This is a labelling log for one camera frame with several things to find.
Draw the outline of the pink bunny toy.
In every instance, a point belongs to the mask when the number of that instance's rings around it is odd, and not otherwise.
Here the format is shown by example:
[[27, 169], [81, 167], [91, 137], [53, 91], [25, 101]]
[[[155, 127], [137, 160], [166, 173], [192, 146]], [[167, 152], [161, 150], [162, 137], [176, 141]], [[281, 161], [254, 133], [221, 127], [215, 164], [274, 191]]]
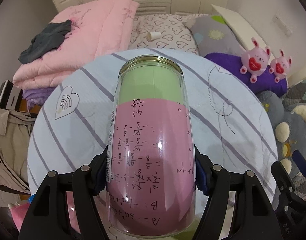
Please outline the pink bunny toy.
[[270, 62], [269, 73], [274, 74], [275, 83], [279, 83], [281, 80], [287, 77], [293, 61], [291, 57], [285, 57], [285, 53], [282, 49], [280, 49], [280, 54], [280, 57], [274, 58]]
[[254, 37], [251, 41], [254, 44], [254, 48], [246, 51], [241, 56], [242, 67], [240, 68], [240, 73], [244, 75], [249, 72], [251, 74], [250, 82], [256, 83], [257, 77], [261, 76], [267, 69], [271, 49], [269, 46], [265, 46], [265, 49], [262, 49]]

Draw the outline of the white wall socket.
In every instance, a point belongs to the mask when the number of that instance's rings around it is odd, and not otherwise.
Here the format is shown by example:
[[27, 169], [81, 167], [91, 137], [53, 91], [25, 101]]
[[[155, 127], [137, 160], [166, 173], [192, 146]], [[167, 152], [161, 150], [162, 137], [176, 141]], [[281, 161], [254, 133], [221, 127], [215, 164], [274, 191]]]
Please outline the white wall socket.
[[292, 35], [292, 30], [288, 27], [288, 25], [285, 24], [285, 22], [278, 16], [273, 16], [273, 22], [277, 25], [278, 28], [286, 35], [287, 37], [290, 37]]

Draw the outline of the right pink bunny toy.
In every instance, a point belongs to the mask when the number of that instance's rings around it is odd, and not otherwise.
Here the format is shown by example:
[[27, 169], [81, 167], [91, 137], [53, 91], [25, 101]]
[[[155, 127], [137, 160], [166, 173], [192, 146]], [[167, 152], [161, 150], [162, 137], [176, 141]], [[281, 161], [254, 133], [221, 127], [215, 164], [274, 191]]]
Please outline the right pink bunny toy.
[[285, 53], [282, 49], [280, 49], [280, 54], [280, 57], [274, 58], [270, 62], [269, 73], [274, 74], [275, 83], [279, 83], [281, 80], [287, 77], [293, 61], [291, 57], [285, 57]]

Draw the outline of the grey plush paw toy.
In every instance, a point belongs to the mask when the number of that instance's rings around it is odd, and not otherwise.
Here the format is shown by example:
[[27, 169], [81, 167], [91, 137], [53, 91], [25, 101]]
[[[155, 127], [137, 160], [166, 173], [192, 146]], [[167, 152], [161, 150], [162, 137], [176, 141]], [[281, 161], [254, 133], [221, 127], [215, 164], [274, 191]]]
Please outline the grey plush paw toy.
[[257, 94], [270, 122], [276, 140], [278, 161], [284, 166], [293, 184], [295, 193], [306, 200], [306, 179], [292, 159], [295, 150], [306, 159], [306, 104], [285, 106], [272, 91]]

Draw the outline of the small paper cup on bed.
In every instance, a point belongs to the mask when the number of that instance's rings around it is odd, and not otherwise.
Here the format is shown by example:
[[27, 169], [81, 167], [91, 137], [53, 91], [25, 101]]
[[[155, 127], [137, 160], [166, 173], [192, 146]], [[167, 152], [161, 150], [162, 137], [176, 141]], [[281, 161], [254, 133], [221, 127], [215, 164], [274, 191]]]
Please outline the small paper cup on bed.
[[160, 32], [148, 32], [147, 33], [147, 36], [146, 36], [146, 39], [149, 41], [149, 42], [152, 42], [154, 40], [157, 40], [161, 37], [161, 33]]

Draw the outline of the heart pattern bed sheet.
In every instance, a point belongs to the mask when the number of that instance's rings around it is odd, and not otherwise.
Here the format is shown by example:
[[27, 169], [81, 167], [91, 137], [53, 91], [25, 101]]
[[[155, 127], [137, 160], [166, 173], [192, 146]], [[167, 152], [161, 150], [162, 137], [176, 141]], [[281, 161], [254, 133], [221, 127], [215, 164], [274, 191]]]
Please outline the heart pattern bed sheet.
[[[198, 55], [199, 51], [195, 40], [184, 23], [199, 16], [201, 15], [153, 14], [136, 16], [128, 48], [173, 49]], [[161, 37], [149, 42], [146, 39], [147, 33], [154, 31], [160, 32]]]

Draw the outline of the beige jacket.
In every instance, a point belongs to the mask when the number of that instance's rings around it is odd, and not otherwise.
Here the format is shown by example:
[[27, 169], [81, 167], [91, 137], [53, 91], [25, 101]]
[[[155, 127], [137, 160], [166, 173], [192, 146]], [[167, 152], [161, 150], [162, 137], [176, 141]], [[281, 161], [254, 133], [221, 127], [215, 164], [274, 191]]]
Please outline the beige jacket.
[[0, 108], [0, 207], [30, 195], [27, 153], [36, 117]]

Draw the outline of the white bedside board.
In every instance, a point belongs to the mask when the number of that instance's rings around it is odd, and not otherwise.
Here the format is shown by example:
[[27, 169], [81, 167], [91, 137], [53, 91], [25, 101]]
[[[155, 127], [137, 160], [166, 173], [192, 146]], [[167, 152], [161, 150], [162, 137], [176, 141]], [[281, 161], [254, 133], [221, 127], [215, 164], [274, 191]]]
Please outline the white bedside board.
[[217, 5], [212, 5], [212, 8], [214, 13], [219, 14], [224, 19], [245, 50], [250, 50], [254, 47], [251, 40], [253, 37], [261, 48], [265, 48], [266, 44], [263, 39], [239, 13]]

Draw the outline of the clear pink green jar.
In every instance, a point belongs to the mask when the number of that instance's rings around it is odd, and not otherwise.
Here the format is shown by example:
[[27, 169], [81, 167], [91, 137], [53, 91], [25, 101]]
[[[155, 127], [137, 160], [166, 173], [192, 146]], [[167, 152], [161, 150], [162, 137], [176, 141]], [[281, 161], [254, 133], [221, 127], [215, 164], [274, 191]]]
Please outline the clear pink green jar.
[[142, 55], [120, 69], [107, 148], [108, 220], [134, 237], [179, 233], [195, 216], [195, 154], [182, 69]]

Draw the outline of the purple folded blanket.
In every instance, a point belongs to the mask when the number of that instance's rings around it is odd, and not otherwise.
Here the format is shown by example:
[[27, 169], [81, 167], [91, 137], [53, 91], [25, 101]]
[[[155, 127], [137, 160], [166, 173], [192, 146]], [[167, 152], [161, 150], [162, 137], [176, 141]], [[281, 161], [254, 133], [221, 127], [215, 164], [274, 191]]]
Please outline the purple folded blanket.
[[30, 110], [34, 106], [42, 106], [55, 89], [55, 87], [48, 87], [23, 90], [22, 97], [27, 102], [27, 109]]

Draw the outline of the pink folded quilt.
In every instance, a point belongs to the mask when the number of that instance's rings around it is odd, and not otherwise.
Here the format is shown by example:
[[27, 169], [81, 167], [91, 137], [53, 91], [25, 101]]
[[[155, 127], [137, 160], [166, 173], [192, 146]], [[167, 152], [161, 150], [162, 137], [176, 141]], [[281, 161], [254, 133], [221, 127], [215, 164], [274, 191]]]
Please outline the pink folded quilt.
[[138, 7], [134, 0], [97, 0], [59, 12], [52, 22], [71, 20], [71, 32], [58, 49], [21, 65], [13, 76], [15, 87], [56, 87], [98, 56], [127, 50]]

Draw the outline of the left pink bunny toy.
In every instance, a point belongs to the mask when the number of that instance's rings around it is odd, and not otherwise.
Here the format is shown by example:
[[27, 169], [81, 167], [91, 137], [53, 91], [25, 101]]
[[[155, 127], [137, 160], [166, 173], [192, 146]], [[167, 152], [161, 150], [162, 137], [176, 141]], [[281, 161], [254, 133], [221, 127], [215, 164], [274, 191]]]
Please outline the left pink bunny toy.
[[244, 75], [249, 72], [251, 74], [250, 82], [256, 83], [257, 77], [261, 76], [267, 69], [271, 49], [269, 46], [265, 46], [265, 49], [262, 49], [254, 37], [251, 41], [254, 44], [254, 48], [246, 51], [241, 56], [242, 67], [240, 68], [240, 73]]

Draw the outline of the grey flower pillow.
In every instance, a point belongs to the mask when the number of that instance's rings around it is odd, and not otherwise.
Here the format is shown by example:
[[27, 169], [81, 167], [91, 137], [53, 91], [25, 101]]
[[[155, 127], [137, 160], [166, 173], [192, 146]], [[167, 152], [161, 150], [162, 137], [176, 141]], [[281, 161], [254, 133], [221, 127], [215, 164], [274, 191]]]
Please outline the grey flower pillow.
[[245, 51], [219, 15], [202, 15], [188, 20], [184, 25], [190, 30], [200, 56], [210, 53], [241, 56]]

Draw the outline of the dark grey garment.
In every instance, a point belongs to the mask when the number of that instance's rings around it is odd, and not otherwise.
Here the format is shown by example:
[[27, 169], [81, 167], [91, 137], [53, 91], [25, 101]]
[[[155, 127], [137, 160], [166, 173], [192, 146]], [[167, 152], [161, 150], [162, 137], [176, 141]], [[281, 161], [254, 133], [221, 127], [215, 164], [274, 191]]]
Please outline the dark grey garment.
[[49, 51], [58, 49], [64, 42], [65, 36], [71, 32], [71, 24], [71, 20], [49, 23], [31, 40], [31, 45], [20, 54], [19, 62], [21, 64], [31, 63]]

